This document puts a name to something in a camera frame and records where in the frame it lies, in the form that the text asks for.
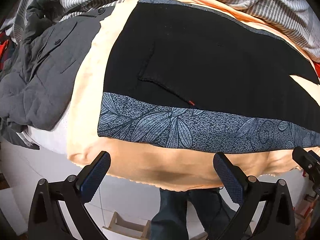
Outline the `black pants with patterned band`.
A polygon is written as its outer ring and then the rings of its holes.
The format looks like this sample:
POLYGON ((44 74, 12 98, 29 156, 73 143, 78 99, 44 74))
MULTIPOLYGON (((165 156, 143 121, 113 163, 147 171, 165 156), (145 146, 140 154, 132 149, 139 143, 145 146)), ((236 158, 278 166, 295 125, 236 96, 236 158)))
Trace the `black pants with patterned band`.
POLYGON ((318 85, 268 31, 174 0, 139 0, 111 50, 97 133, 202 152, 319 145, 318 85))

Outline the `peach bed sheet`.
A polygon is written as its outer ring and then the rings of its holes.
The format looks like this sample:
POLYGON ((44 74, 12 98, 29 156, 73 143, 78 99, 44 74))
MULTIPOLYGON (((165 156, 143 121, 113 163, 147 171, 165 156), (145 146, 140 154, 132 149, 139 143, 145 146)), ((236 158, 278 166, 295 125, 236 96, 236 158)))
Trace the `peach bed sheet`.
MULTIPOLYGON (((212 167, 212 159, 217 152, 166 148, 145 142, 100 137, 97 133, 106 65, 113 45, 138 1, 122 0, 111 6, 111 15, 100 22, 100 30, 80 65, 71 100, 63 113, 68 117, 65 129, 67 158, 76 165, 84 166, 90 164, 99 152, 106 151, 111 155, 108 174, 114 177, 176 191, 218 187, 221 181, 212 167)), ((215 0, 174 1, 218 11, 249 27, 283 38, 310 61, 315 71, 312 59, 302 48, 256 17, 215 0)), ((301 78, 298 78, 297 82, 314 96, 319 104, 319 84, 313 85, 301 78)), ((292 151, 293 149, 226 154, 245 174, 260 176, 280 174, 297 168, 291 157, 292 151)))

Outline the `red fabric item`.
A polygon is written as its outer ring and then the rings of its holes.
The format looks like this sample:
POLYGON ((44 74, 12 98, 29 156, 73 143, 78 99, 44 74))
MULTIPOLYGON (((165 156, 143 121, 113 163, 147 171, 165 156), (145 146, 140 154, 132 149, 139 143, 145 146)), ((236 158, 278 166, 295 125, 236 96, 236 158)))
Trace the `red fabric item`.
POLYGON ((318 62, 313 62, 313 65, 315 67, 315 71, 317 73, 317 76, 320 78, 320 63, 318 62))

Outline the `wooden stool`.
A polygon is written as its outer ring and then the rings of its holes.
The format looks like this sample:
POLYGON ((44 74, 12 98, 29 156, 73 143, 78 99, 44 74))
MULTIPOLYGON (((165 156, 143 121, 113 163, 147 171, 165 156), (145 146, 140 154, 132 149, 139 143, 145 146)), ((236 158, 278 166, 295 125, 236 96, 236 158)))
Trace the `wooden stool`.
POLYGON ((114 211, 110 222, 102 230, 108 239, 150 239, 151 221, 121 215, 114 211))

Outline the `person's dark jeans legs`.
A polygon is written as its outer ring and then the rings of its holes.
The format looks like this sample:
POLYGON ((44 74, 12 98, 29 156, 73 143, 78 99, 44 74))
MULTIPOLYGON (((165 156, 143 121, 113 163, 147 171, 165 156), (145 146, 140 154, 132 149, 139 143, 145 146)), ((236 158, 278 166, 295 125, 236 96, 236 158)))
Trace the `person's dark jeans legs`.
POLYGON ((220 188, 169 191, 159 189, 160 207, 150 224, 150 239, 189 239, 188 222, 199 222, 208 239, 218 239, 234 218, 220 188))

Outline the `dark grey jacket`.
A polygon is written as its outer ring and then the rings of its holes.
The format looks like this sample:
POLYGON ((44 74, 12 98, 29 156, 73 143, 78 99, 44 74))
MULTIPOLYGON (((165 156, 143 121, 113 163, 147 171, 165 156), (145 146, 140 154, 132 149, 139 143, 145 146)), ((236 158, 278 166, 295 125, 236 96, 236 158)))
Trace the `dark grey jacket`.
POLYGON ((1 136, 31 149, 21 133, 32 126, 51 130, 72 96, 76 74, 112 7, 86 12, 62 22, 60 0, 33 0, 27 26, 1 71, 1 136))

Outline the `red embroidered cloth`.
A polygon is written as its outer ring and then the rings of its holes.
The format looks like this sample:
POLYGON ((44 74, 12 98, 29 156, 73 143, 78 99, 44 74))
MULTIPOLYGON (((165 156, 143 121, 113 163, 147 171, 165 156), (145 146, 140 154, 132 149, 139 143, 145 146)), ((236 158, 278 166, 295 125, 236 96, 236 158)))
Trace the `red embroidered cloth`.
POLYGON ((3 31, 0 34, 1 38, 1 69, 3 69, 4 62, 9 58, 9 47, 10 47, 10 37, 6 35, 6 33, 3 31))

